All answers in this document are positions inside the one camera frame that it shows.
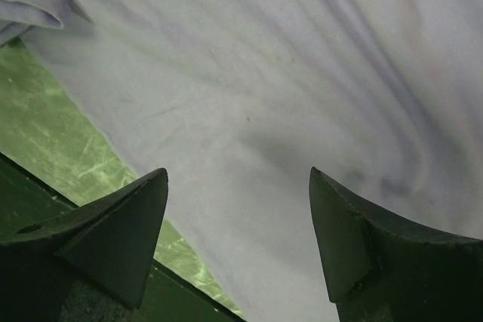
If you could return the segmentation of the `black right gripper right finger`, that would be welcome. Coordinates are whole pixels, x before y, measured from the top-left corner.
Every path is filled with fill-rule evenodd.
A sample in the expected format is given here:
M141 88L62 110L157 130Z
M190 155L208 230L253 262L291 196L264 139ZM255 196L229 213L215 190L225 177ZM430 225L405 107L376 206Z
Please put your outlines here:
M341 321L482 319L482 242L405 219L311 169L309 201Z

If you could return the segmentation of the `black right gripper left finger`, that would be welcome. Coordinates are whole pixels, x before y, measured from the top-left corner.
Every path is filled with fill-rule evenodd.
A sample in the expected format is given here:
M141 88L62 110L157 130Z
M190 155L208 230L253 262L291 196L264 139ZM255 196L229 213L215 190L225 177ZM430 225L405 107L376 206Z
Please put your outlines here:
M3 321L130 321L168 199L163 168L1 240Z

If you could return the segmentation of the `lavender t-shirt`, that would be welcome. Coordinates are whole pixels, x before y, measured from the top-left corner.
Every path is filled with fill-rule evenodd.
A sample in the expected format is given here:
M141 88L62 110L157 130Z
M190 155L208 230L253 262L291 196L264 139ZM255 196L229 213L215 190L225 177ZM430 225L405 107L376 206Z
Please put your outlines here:
M1 0L249 321L333 321L317 167L482 236L482 0Z

